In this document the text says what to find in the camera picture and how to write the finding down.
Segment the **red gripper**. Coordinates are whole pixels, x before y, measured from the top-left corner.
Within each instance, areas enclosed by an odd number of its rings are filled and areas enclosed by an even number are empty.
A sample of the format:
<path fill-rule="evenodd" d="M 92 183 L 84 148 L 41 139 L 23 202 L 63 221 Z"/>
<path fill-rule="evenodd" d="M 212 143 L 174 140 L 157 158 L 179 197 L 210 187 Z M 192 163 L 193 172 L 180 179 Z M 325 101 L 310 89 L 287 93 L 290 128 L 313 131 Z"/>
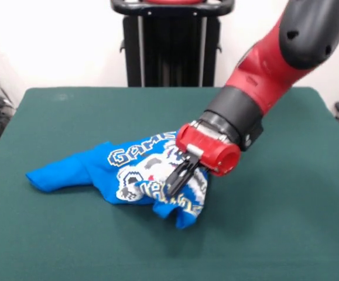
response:
<path fill-rule="evenodd" d="M 216 176 L 224 176 L 234 169 L 241 157 L 239 146 L 232 143 L 225 134 L 193 122 L 183 125 L 177 133 L 176 146 L 190 156 L 176 166 L 166 180 L 170 196 L 176 194 L 188 183 L 199 163 Z"/>

